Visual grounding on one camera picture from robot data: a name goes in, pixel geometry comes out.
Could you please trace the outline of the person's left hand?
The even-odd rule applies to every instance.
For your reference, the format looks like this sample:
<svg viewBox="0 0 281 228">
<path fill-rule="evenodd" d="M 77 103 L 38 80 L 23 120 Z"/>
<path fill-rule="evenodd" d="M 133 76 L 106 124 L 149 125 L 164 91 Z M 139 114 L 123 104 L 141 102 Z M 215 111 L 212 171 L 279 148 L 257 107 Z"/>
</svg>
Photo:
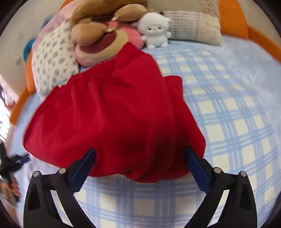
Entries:
<svg viewBox="0 0 281 228">
<path fill-rule="evenodd" d="M 1 182 L 1 191 L 2 191 L 2 193 L 5 193 L 5 194 L 8 194 L 8 192 L 12 192 L 17 197 L 21 196 L 21 194 L 19 192 L 18 182 L 15 177 L 12 178 L 11 184 L 9 184 L 7 182 Z"/>
</svg>

